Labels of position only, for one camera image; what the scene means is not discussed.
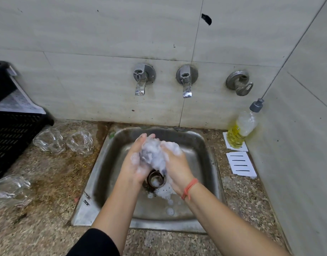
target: tiled wall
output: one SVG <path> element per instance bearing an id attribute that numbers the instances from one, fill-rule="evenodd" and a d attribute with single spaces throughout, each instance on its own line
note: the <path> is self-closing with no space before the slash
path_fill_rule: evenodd
<path id="1" fill-rule="evenodd" d="M 0 60 L 57 118 L 224 129 L 265 93 L 324 1 L 0 0 Z M 157 72 L 143 97 L 137 62 Z M 175 73 L 189 63 L 199 78 L 184 100 Z M 254 82 L 245 97 L 224 85 L 239 69 Z"/>
<path id="2" fill-rule="evenodd" d="M 256 168 L 294 255 L 327 255 L 327 2 L 265 100 Z"/>

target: stainless steel sink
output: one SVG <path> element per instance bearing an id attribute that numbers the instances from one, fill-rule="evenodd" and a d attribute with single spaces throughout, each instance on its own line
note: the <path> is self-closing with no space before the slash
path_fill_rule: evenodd
<path id="1" fill-rule="evenodd" d="M 225 203 L 218 165 L 203 137 L 198 133 L 177 128 L 131 127 L 119 129 L 110 133 L 106 138 L 77 205 L 71 221 L 72 225 L 92 225 L 114 188 L 123 159 L 130 146 L 142 133 L 148 135 L 155 133 L 160 140 L 178 143 L 186 153 L 194 176 L 220 201 Z M 172 195 L 171 199 L 173 205 L 169 205 L 168 201 L 161 197 L 149 198 L 147 189 L 143 187 L 137 199 L 130 227 L 205 233 L 186 203 L 176 194 Z M 168 214 L 168 208 L 173 208 L 174 215 Z"/>

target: dish soap bottle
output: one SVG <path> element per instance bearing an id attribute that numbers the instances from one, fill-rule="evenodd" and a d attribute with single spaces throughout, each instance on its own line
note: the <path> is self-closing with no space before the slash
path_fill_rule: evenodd
<path id="1" fill-rule="evenodd" d="M 236 124 L 229 129 L 227 140 L 233 148 L 240 148 L 244 139 L 254 130 L 258 124 L 257 113 L 263 107 L 264 100 L 259 98 L 253 102 L 249 110 L 239 113 Z"/>

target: hand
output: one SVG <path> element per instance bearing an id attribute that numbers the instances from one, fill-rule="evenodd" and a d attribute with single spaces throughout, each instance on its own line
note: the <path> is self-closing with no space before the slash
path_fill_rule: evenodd
<path id="1" fill-rule="evenodd" d="M 172 188 L 181 197 L 186 186 L 193 180 L 194 176 L 188 166 L 186 155 L 182 152 L 176 156 L 171 150 L 161 143 L 162 150 L 168 155 L 165 156 L 167 173 L 172 179 Z"/>
<path id="2" fill-rule="evenodd" d="M 149 135 L 150 138 L 155 138 L 155 134 Z M 135 182 L 135 184 L 142 185 L 145 178 L 148 176 L 151 167 L 146 163 L 140 161 L 140 151 L 142 149 L 142 144 L 146 141 L 147 134 L 144 133 L 140 135 L 131 146 L 127 156 L 125 157 L 119 178 Z"/>

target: speckled countertop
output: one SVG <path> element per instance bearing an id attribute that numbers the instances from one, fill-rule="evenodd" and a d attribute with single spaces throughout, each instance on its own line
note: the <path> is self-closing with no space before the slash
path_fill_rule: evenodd
<path id="1" fill-rule="evenodd" d="M 108 123 L 64 120 L 55 126 L 63 136 L 87 129 L 95 152 L 89 157 L 66 150 L 60 155 L 42 152 L 31 144 L 7 175 L 21 174 L 32 184 L 34 200 L 23 209 L 0 210 L 0 255 L 65 255 L 87 227 L 70 219 L 88 181 L 103 141 L 114 128 Z M 214 147 L 228 206 L 268 237 L 285 246 L 259 178 L 231 173 L 222 131 L 195 130 Z M 220 255 L 206 235 L 131 229 L 124 255 Z"/>

